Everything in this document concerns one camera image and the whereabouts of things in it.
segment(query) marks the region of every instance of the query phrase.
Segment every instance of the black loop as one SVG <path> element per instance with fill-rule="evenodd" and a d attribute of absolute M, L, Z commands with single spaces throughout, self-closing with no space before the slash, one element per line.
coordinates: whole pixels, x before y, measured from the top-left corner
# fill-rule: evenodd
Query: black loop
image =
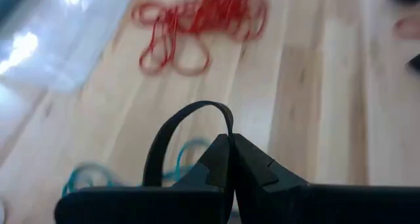
<path fill-rule="evenodd" d="M 179 123 L 189 116 L 191 113 L 196 110 L 207 106 L 212 105 L 217 107 L 224 116 L 226 125 L 228 127 L 228 138 L 231 145 L 234 144 L 234 136 L 232 132 L 232 127 L 234 124 L 234 117 L 229 107 L 219 102 L 212 101 L 198 101 L 185 106 L 174 116 L 169 118 L 163 126 L 160 128 L 157 133 L 152 146 L 150 147 L 149 153 L 147 155 L 146 164 L 144 165 L 143 173 L 143 186 L 145 187 L 160 187 L 162 186 L 162 170 L 163 170 L 163 160 L 165 159 L 165 153 L 171 140 L 172 134 L 175 132 L 175 129 Z"/>

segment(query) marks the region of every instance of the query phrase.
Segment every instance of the hardwood floor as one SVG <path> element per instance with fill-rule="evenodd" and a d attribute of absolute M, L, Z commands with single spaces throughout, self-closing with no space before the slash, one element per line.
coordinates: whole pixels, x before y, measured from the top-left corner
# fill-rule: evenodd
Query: hardwood floor
<path fill-rule="evenodd" d="M 0 78 L 0 197 L 8 223 L 53 223 L 61 188 L 80 162 L 106 164 L 127 184 L 140 183 L 160 126 L 198 100 L 227 104 L 236 133 L 309 181 L 420 185 L 420 76 L 404 66 L 420 42 L 392 34 L 418 8 L 390 0 L 270 4 L 261 40 L 205 38 L 213 63 L 199 77 L 171 70 L 144 76 L 138 58 L 150 30 L 131 24 L 129 7 L 79 89 Z M 215 109 L 195 113 L 177 129 L 165 169 L 188 139 L 211 140 L 224 130 Z"/>

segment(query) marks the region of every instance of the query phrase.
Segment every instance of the wooden floor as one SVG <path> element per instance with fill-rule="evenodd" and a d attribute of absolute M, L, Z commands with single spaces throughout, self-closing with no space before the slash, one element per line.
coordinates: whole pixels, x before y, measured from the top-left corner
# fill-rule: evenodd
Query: wooden floor
<path fill-rule="evenodd" d="M 198 100 L 227 104 L 236 133 L 309 181 L 420 185 L 420 75 L 404 66 L 420 41 L 392 35 L 392 25 L 415 11 L 390 0 L 271 0 L 261 40 L 209 36 L 208 73 L 150 78 L 137 66 L 150 31 L 134 27 L 128 9 L 82 88 L 63 93 L 0 78 L 8 223 L 53 223 L 80 162 L 101 162 L 127 184 L 140 183 L 162 123 Z M 173 137 L 165 169 L 188 139 L 224 130 L 215 109 L 195 113 Z"/>

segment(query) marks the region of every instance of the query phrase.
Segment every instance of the black strap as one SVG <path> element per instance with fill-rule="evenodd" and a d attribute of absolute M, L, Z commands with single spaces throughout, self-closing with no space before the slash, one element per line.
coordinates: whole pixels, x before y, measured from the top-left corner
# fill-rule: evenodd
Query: black strap
<path fill-rule="evenodd" d="M 169 120 L 163 124 L 157 133 L 147 155 L 146 164 L 144 165 L 143 186 L 162 186 L 163 160 L 165 159 L 165 153 L 172 134 L 175 132 L 175 129 L 183 119 L 207 105 L 215 106 L 223 113 L 224 120 L 226 121 L 226 125 L 228 127 L 229 143 L 231 145 L 234 144 L 234 136 L 232 132 L 234 118 L 229 107 L 222 103 L 212 101 L 193 102 L 169 118 Z"/>

